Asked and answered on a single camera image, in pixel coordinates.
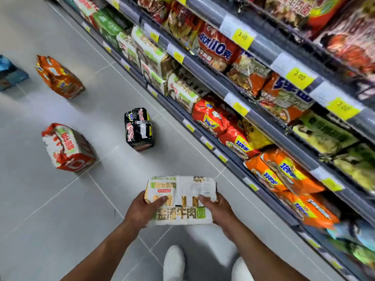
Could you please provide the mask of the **white green noodle multipack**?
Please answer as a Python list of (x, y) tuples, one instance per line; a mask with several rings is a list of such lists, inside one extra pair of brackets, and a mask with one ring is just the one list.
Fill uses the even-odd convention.
[(156, 211), (147, 227), (192, 226), (213, 223), (210, 210), (199, 195), (217, 202), (217, 182), (203, 176), (154, 176), (148, 179), (144, 200), (152, 203), (162, 196), (167, 201)]

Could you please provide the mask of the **brown orange noodle pack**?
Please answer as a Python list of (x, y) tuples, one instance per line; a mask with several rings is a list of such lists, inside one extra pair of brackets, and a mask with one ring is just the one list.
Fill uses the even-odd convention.
[(241, 50), (227, 77), (249, 96), (257, 97), (271, 77), (271, 70), (251, 53)]

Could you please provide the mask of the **pale green noodle pack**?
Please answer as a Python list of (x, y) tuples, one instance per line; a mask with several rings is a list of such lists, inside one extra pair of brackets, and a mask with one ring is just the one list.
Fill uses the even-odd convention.
[(365, 143), (351, 146), (333, 159), (334, 165), (375, 197), (375, 151)]
[(292, 130), (321, 154), (332, 155), (359, 142), (353, 134), (309, 110)]

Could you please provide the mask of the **red white noodle multipack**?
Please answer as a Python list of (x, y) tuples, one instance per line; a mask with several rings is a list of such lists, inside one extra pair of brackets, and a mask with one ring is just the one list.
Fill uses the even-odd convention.
[(56, 169), (79, 172), (96, 161), (87, 140), (66, 125), (52, 123), (41, 135)]

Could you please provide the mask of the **row of white green packs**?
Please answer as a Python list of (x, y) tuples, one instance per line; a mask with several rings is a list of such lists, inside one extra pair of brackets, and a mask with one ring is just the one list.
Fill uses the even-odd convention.
[(123, 55), (140, 68), (141, 74), (164, 96), (170, 96), (189, 114), (210, 90), (163, 49), (153, 44), (143, 31), (133, 26), (131, 33), (118, 33)]

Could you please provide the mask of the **person's right forearm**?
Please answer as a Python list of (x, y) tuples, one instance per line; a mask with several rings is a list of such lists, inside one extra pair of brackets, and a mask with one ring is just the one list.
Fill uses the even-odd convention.
[(222, 229), (236, 245), (254, 281), (310, 281), (270, 250), (238, 219)]

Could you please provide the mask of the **white right shoe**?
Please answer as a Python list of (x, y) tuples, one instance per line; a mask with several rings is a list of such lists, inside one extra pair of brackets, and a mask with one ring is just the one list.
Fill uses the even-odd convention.
[(231, 281), (254, 281), (242, 257), (239, 257), (233, 265)]

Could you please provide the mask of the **black noodle multipack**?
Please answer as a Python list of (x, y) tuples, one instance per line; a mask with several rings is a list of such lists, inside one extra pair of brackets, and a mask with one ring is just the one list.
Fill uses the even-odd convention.
[(126, 142), (142, 152), (155, 144), (153, 125), (146, 108), (134, 108), (124, 114)]

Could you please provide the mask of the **light blue noodle pack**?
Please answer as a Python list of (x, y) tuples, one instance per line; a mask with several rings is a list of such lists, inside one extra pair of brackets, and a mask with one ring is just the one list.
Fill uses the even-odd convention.
[(331, 244), (375, 271), (375, 227), (362, 219), (346, 220), (325, 229)]

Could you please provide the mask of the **row of green noodle packs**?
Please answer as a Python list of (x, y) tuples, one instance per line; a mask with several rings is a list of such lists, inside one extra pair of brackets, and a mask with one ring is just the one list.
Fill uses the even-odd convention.
[(105, 0), (64, 0), (77, 13), (90, 23), (109, 42), (112, 47), (120, 51), (117, 36), (127, 36), (133, 28), (119, 11)]

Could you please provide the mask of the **white shoe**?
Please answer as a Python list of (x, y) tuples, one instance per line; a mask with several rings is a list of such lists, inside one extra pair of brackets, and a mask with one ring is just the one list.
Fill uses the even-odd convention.
[(233, 265), (231, 281), (254, 281), (242, 257), (239, 257)]
[(178, 245), (172, 245), (166, 252), (163, 262), (163, 281), (183, 281), (185, 257)]

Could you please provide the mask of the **person's right hand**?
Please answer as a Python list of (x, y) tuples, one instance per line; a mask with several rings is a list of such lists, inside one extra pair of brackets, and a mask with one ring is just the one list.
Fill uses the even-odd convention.
[(229, 231), (231, 226), (238, 221), (238, 218), (234, 214), (230, 204), (224, 198), (221, 193), (216, 193), (217, 196), (217, 206), (215, 208), (208, 208), (212, 214), (213, 223), (218, 225), (222, 231), (224, 232), (225, 236), (228, 239), (231, 239)]

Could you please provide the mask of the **blue noodle multipack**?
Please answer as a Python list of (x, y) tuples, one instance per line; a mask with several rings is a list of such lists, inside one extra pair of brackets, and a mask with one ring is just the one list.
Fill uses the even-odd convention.
[(29, 78), (29, 75), (18, 68), (7, 57), (0, 55), (0, 91), (15, 86)]

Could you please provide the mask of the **orange blue print noodle pack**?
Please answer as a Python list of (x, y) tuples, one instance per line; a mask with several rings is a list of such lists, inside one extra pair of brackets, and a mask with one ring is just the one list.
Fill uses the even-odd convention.
[(273, 72), (260, 91), (258, 102), (275, 117), (289, 124), (311, 108), (315, 100)]

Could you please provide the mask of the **orange noodle multipack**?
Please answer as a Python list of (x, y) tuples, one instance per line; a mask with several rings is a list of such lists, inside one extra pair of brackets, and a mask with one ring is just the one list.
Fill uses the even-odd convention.
[(50, 56), (36, 56), (36, 71), (52, 91), (65, 99), (73, 99), (85, 90), (69, 69)]

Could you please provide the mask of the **row of red brown packs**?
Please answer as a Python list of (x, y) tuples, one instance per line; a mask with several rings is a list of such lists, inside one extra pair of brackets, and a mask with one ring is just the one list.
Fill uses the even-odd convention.
[(375, 84), (375, 0), (231, 0), (258, 10), (348, 77)]

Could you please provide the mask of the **red blue print noodle pack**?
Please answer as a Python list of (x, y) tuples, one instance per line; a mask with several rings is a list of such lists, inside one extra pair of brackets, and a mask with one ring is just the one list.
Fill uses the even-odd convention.
[(240, 47), (208, 23), (199, 28), (195, 53), (218, 72), (224, 72), (240, 54)]

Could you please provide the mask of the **row of dark red packs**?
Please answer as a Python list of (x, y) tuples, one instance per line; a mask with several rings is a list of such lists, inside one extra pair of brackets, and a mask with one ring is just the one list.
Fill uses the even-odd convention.
[(183, 46), (193, 49), (204, 23), (201, 18), (176, 0), (137, 0), (137, 3)]

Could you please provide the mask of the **gray metal store shelf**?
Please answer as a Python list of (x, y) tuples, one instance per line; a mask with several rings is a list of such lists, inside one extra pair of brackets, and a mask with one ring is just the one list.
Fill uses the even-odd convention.
[[(166, 110), (174, 117), (176, 120), (185, 127), (185, 129), (190, 130), (190, 133), (197, 139), (200, 140), (202, 145), (206, 145), (206, 148), (210, 149), (210, 152), (215, 154), (215, 156), (220, 159), (223, 164), (227, 166), (227, 168), (235, 174), (238, 178), (241, 178), (244, 184), (247, 184), (249, 188), (253, 189), (253, 192), (257, 192), (257, 196), (263, 200), (265, 204), (268, 204), (269, 208), (271, 208), (283, 221), (302, 239), (304, 239), (305, 243), (309, 244), (311, 248), (314, 248), (314, 251), (324, 259), (326, 263), (330, 264), (330, 266), (341, 275), (342, 278), (346, 279), (347, 281), (375, 281), (375, 273), (371, 273), (370, 268), (360, 262), (360, 260), (355, 259), (354, 256), (348, 255), (349, 251), (354, 246), (349, 245), (348, 243), (345, 244), (346, 248), (341, 248), (345, 252), (339, 250), (338, 247), (335, 247), (334, 244), (330, 242), (333, 241), (333, 238), (329, 237), (328, 234), (323, 233), (323, 230), (318, 230), (315, 227), (307, 226), (303, 224), (297, 214), (294, 214), (291, 209), (280, 202), (275, 195), (271, 194), (271, 191), (263, 186), (260, 182), (255, 181), (255, 175), (251, 174), (249, 170), (245, 168), (244, 165), (240, 162), (240, 158), (236, 157), (234, 154), (232, 155), (231, 151), (225, 149), (223, 144), (219, 143), (218, 139), (215, 139), (212, 134), (210, 134), (207, 130), (204, 129), (203, 126), (199, 125), (198, 123), (194, 122), (193, 119), (188, 115), (188, 112), (185, 111), (182, 106), (180, 106), (176, 101), (174, 101), (170, 96), (164, 96), (163, 92), (159, 91), (156, 87), (156, 84), (153, 84), (151, 80), (151, 76), (146, 76), (146, 74), (141, 75), (141, 70), (136, 68), (135, 65), (131, 64), (125, 57), (123, 57), (122, 52), (116, 50), (108, 41), (104, 39), (102, 34), (99, 32), (98, 29), (94, 28), (93, 25), (87, 22), (87, 20), (81, 15), (80, 12), (77, 12), (70, 6), (66, 0), (48, 0), (50, 2), (55, 2), (59, 4), (59, 6), (67, 13), (70, 17), (72, 17), (82, 28), (86, 29), (87, 34), (90, 34), (93, 39), (96, 40), (97, 43), (103, 47), (103, 49), (107, 50), (108, 54), (111, 55), (113, 59), (115, 59), (118, 63), (121, 63), (124, 70), (128, 71), (134, 80), (136, 80), (140, 85), (148, 90), (150, 94), (152, 94), (157, 101), (164, 107)], [(221, 85), (220, 80), (215, 78), (213, 71), (206, 71), (204, 69), (204, 65), (201, 63), (197, 63), (193, 56), (188, 56), (188, 69), (190, 69), (190, 64), (197, 70), (197, 72), (193, 69), (193, 75), (195, 76), (196, 73), (198, 76), (198, 80), (203, 83), (205, 86), (209, 88), (213, 88), (213, 85), (207, 82), (204, 77), (213, 78), (213, 80), (218, 82), (219, 86)], [(200, 70), (203, 70), (205, 75), (199, 75)], [(271, 133), (267, 130), (266, 136), (271, 136), (272, 140), (276, 143), (276, 145), (280, 145), (282, 148), (284, 147), (284, 143), (286, 143), (286, 147), (291, 147), (292, 151), (297, 151), (297, 155), (301, 153), (301, 155), (305, 155), (305, 147), (298, 147), (296, 146), (295, 140), (293, 138), (288, 138), (283, 135), (283, 132), (279, 131), (275, 124), (273, 124), (270, 120), (262, 117), (263, 114), (260, 113), (259, 108), (254, 110), (253, 103), (244, 103), (240, 100), (239, 96), (236, 93), (231, 92), (230, 90), (224, 91), (224, 94), (221, 94), (221, 91), (224, 88), (218, 88), (219, 90), (218, 95), (220, 98), (224, 99), (224, 95), (227, 96), (229, 94), (229, 106), (232, 108), (233, 105), (236, 103), (232, 98), (238, 99), (240, 105), (245, 105), (245, 108), (249, 110), (246, 114), (247, 117), (250, 116), (250, 122), (255, 122), (255, 127), (258, 128), (260, 131), (263, 131), (263, 127), (270, 126), (272, 128)]]

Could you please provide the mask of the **yellow noodle pack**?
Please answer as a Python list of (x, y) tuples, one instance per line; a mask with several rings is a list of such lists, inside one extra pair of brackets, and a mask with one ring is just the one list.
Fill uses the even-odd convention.
[(274, 145), (274, 142), (272, 140), (265, 136), (247, 119), (242, 118), (239, 120), (239, 122), (245, 132), (247, 142), (252, 146), (253, 149), (260, 150), (267, 146)]

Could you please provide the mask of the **person's left forearm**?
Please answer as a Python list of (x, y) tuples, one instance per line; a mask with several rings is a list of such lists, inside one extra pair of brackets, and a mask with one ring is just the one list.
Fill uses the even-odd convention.
[(125, 251), (139, 231), (135, 224), (122, 222), (60, 281), (111, 281)]

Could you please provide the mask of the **person's left hand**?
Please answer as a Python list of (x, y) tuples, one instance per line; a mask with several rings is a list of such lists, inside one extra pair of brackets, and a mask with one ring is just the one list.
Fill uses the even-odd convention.
[(139, 233), (146, 227), (147, 223), (154, 217), (158, 209), (149, 209), (149, 203), (144, 200), (146, 191), (143, 190), (133, 199), (124, 217), (124, 224), (131, 232)]

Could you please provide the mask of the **white left shoe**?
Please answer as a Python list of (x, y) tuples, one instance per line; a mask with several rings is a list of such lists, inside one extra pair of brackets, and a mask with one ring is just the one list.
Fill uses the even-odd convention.
[(185, 257), (178, 245), (172, 245), (166, 252), (163, 262), (163, 281), (183, 281)]

